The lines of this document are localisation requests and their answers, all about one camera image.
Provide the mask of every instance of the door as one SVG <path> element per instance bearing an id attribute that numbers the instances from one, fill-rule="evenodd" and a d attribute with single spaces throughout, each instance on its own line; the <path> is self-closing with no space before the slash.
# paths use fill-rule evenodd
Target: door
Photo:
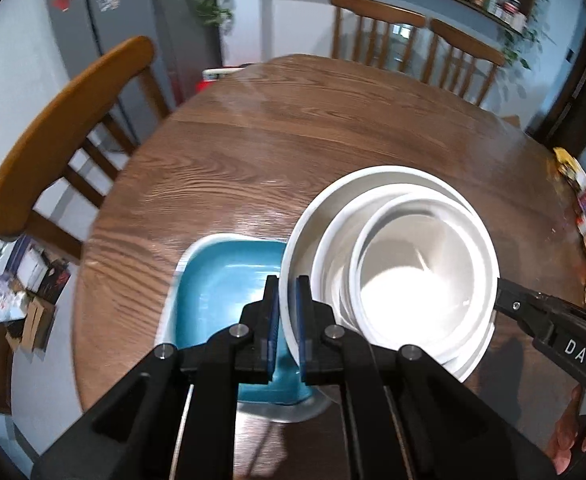
<path id="1" fill-rule="evenodd" d="M 561 146 L 574 157 L 586 147 L 586 33 L 560 95 L 533 138 L 548 148 Z"/>

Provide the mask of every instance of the door frame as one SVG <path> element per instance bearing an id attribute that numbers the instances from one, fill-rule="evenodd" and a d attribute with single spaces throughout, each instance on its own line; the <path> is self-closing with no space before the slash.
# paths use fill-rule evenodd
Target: door frame
<path id="1" fill-rule="evenodd" d="M 540 126 L 535 129 L 531 136 L 537 142 L 544 144 L 548 148 L 552 148 L 554 133 L 558 126 L 564 120 L 571 108 L 571 102 L 577 99 L 580 90 L 586 81 L 586 30 L 580 50 L 578 51 L 576 62 L 571 67 L 564 86 L 562 87 L 558 97 L 549 109 L 547 116 L 540 123 Z"/>

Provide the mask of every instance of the wood grain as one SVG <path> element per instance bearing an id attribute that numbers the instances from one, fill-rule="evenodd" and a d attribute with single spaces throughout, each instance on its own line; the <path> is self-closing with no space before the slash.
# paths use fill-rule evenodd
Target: wood grain
<path id="1" fill-rule="evenodd" d="M 468 66 L 464 83 L 460 89 L 460 92 L 458 92 L 458 95 L 462 98 L 464 98 L 466 95 L 468 86 L 471 83 L 471 77 L 475 70 L 476 60 L 486 59 L 492 64 L 488 75 L 484 79 L 482 88 L 476 97 L 476 106 L 480 106 L 484 100 L 484 97 L 486 96 L 486 93 L 488 92 L 488 89 L 496 78 L 498 67 L 501 67 L 504 64 L 504 55 L 499 50 L 482 43 L 473 36 L 469 36 L 461 30 L 452 27 L 448 23 L 441 22 L 440 20 L 431 20 L 429 22 L 429 28 L 433 31 L 433 37 L 431 38 L 431 46 L 429 47 L 429 56 L 426 60 L 424 70 L 422 72 L 422 82 L 428 84 L 431 80 L 431 73 L 433 72 L 433 64 L 435 62 L 435 54 L 438 49 L 438 42 L 440 41 L 440 38 L 442 38 L 449 44 L 449 50 L 444 62 L 444 67 L 442 68 L 442 75 L 439 78 L 438 86 L 440 88 L 444 88 L 444 84 L 448 78 L 451 67 L 451 60 L 454 59 L 454 49 L 458 49 L 460 51 L 460 61 L 458 62 L 458 66 L 454 72 L 453 80 L 449 86 L 449 91 L 454 91 L 455 85 L 458 82 L 460 69 L 462 67 L 462 63 L 464 62 L 464 54 L 468 54 L 471 57 L 471 63 Z"/>
<path id="2" fill-rule="evenodd" d="M 371 31 L 369 32 L 369 45 L 364 60 L 364 64 L 370 66 L 375 56 L 375 44 L 377 41 L 377 22 L 385 23 L 384 34 L 382 36 L 382 48 L 377 58 L 377 67 L 383 68 L 387 62 L 388 43 L 390 40 L 391 25 L 403 23 L 411 25 L 411 40 L 409 40 L 404 51 L 404 60 L 398 68 L 403 71 L 406 68 L 406 61 L 411 56 L 413 48 L 413 34 L 416 28 L 422 28 L 426 24 L 426 18 L 422 14 L 412 10 L 401 9 L 375 0 L 329 0 L 331 5 L 335 6 L 335 22 L 333 24 L 333 46 L 331 48 L 331 57 L 337 59 L 340 52 L 340 22 L 342 20 L 341 9 L 347 9 L 358 16 L 358 27 L 353 44 L 353 54 L 351 60 L 359 61 L 360 43 L 362 38 L 364 18 L 371 20 Z"/>
<path id="3" fill-rule="evenodd" d="M 483 219 L 503 277 L 581 301 L 586 260 L 569 212 L 573 195 L 545 148 L 451 92 L 403 74 L 346 60 L 283 57 L 216 82 L 182 105 L 135 152 L 106 197 L 85 244 L 75 299 L 74 366 L 83 407 L 153 346 L 173 270 L 191 243 L 215 232 L 286 240 L 324 187 L 379 164 L 444 179 Z M 467 384 L 482 395 L 487 374 L 503 371 L 489 366 L 490 357 L 512 340 L 523 363 L 515 402 L 539 397 L 548 404 L 539 410 L 541 401 L 533 402 L 531 413 L 522 403 L 514 424 L 527 436 L 550 431 L 573 381 L 508 320 L 498 319 L 488 364 Z M 319 419 L 261 430 L 249 425 L 253 436 L 243 442 L 268 434 L 253 466 L 268 469 L 273 446 L 284 446 L 275 455 L 296 457 L 304 449 L 303 462 L 322 463 L 305 478 L 345 478 L 344 464 L 335 475 L 324 468 L 326 460 L 341 458 L 308 447 L 321 434 L 342 449 L 339 417 L 331 413 L 321 430 Z M 251 457 L 236 454 L 238 470 Z M 274 467 L 299 471 L 285 463 Z M 286 478 L 301 478 L 293 472 Z"/>
<path id="4" fill-rule="evenodd" d="M 79 261 L 82 243 L 35 214 L 33 207 L 44 190 L 62 176 L 90 202 L 102 203 L 101 195 L 68 164 L 82 148 L 108 177 L 114 180 L 118 176 L 118 170 L 87 136 L 103 121 L 122 148 L 132 152 L 132 143 L 108 111 L 136 76 L 157 116 L 168 115 L 148 68 L 154 57 L 153 43 L 147 37 L 123 41 L 75 77 L 29 124 L 0 165 L 1 240 L 14 241 L 27 233 L 58 254 Z"/>

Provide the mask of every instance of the human hand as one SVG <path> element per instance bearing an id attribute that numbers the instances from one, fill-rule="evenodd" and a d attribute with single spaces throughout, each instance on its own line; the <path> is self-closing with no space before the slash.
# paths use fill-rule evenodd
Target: human hand
<path id="1" fill-rule="evenodd" d="M 582 386 L 578 384 L 571 392 L 571 400 L 566 410 L 556 422 L 554 432 L 548 441 L 546 455 L 551 459 L 556 468 L 556 473 L 563 473 L 571 462 L 571 448 L 576 443 L 579 430 L 578 415 L 580 401 L 584 393 Z M 582 441 L 582 452 L 586 451 L 586 436 Z"/>

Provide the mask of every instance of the cardboard box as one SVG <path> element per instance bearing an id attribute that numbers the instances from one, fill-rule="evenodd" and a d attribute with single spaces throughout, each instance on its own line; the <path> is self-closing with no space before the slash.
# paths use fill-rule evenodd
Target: cardboard box
<path id="1" fill-rule="evenodd" d="M 6 341 L 9 342 L 10 349 L 13 350 L 13 352 L 20 347 L 20 343 L 22 342 L 19 337 L 12 337 L 8 332 L 6 333 Z"/>
<path id="2" fill-rule="evenodd" d="M 28 313 L 24 321 L 22 348 L 33 352 L 35 348 L 44 348 L 48 330 L 53 322 L 55 306 L 41 298 L 33 298 L 28 305 Z"/>

